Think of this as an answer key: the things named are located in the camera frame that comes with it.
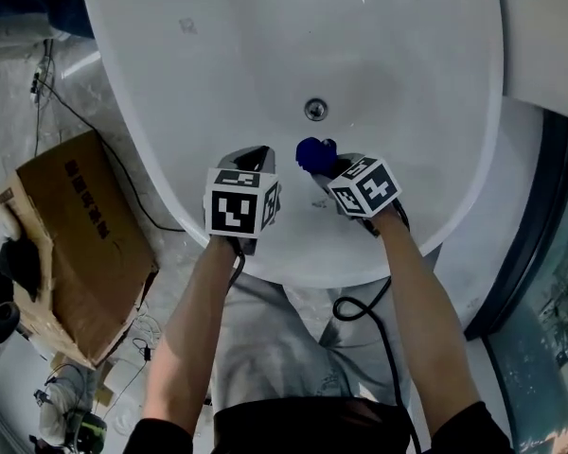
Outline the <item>person's grey trousers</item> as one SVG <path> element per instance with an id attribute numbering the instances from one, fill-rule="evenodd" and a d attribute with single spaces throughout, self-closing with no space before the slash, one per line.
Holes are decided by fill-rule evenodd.
<path id="1" fill-rule="evenodd" d="M 332 318 L 315 339 L 285 289 L 245 275 L 228 293 L 211 379 L 215 413 L 290 397 L 366 399 L 406 407 L 410 376 L 401 352 L 392 294 L 353 321 Z"/>

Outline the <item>white oval bathtub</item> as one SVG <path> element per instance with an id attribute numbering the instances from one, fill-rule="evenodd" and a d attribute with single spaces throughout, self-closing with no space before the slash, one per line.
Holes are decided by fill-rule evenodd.
<path id="1" fill-rule="evenodd" d="M 499 0 L 84 0 L 124 121 L 164 204 L 199 244 L 209 168 L 275 151 L 282 191 L 245 265 L 285 286 L 385 277 L 382 244 L 295 160 L 307 137 L 382 157 L 423 254 L 475 203 L 494 154 Z M 320 122 L 304 114 L 328 104 Z"/>

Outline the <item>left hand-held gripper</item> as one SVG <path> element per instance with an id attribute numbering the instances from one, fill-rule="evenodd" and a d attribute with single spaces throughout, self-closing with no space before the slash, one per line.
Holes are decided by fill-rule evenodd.
<path id="1" fill-rule="evenodd" d="M 232 239 L 244 255 L 254 255 L 260 234 L 279 211 L 279 192 L 272 148 L 242 148 L 227 154 L 218 168 L 208 170 L 205 230 Z"/>

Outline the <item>person's black shirt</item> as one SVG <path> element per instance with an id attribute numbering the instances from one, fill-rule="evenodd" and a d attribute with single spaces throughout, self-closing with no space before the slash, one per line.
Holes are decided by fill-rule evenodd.
<path id="1" fill-rule="evenodd" d="M 403 408 L 358 398 L 280 398 L 217 412 L 211 454 L 406 454 L 414 432 Z M 426 454 L 514 451 L 477 402 L 436 432 Z"/>

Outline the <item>person's left forearm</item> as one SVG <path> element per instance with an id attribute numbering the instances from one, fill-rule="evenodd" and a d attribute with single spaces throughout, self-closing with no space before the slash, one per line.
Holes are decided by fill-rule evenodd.
<path id="1" fill-rule="evenodd" d="M 222 313 L 237 255 L 223 237 L 210 239 L 154 352 L 143 416 L 195 432 L 208 391 Z"/>

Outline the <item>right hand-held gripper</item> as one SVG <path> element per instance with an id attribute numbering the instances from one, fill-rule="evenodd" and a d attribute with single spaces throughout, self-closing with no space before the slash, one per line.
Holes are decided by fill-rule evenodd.
<path id="1" fill-rule="evenodd" d="M 338 209 L 348 218 L 359 222 L 374 237 L 380 233 L 371 219 L 392 205 L 407 228 L 409 220 L 399 201 L 401 187 L 390 166 L 383 158 L 367 157 L 361 153 L 339 154 L 330 179 L 312 174 L 312 179 L 326 196 L 335 200 Z"/>

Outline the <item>black framed window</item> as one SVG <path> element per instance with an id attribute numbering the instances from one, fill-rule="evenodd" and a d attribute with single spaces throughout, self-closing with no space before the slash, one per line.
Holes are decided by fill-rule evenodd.
<path id="1" fill-rule="evenodd" d="M 517 454 L 568 447 L 568 117 L 543 114 L 519 230 L 465 335 L 486 347 Z"/>

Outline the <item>brown cardboard box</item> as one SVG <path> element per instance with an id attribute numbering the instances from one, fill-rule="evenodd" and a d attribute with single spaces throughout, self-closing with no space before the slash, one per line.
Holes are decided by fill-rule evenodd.
<path id="1" fill-rule="evenodd" d="M 158 272 L 95 131 L 16 169 L 0 208 L 37 248 L 40 284 L 14 286 L 21 324 L 76 362 L 96 368 L 130 329 Z"/>

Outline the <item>black bag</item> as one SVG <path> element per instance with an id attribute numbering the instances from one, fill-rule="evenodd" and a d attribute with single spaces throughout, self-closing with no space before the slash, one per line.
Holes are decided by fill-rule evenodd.
<path id="1" fill-rule="evenodd" d="M 8 239 L 0 249 L 0 272 L 22 287 L 32 302 L 41 284 L 41 263 L 37 246 L 28 237 Z"/>

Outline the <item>round metal drain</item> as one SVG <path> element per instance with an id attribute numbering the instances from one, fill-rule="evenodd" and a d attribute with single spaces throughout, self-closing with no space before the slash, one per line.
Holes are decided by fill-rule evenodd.
<path id="1" fill-rule="evenodd" d="M 304 114 L 312 122 L 323 121 L 328 116 L 328 104 L 319 97 L 311 98 L 305 103 Z"/>

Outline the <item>blue cloth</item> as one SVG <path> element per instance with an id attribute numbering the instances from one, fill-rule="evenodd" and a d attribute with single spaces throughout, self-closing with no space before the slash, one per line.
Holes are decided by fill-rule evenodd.
<path id="1" fill-rule="evenodd" d="M 332 139 L 308 137 L 296 147 L 295 160 L 310 174 L 328 175 L 337 161 L 337 144 Z"/>

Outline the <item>person's right forearm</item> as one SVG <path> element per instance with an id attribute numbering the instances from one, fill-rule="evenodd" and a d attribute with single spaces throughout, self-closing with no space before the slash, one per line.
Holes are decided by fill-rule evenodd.
<path id="1" fill-rule="evenodd" d="M 434 435 L 480 400 L 461 323 L 396 210 L 388 207 L 372 222 L 381 235 L 391 272 L 403 354 Z"/>

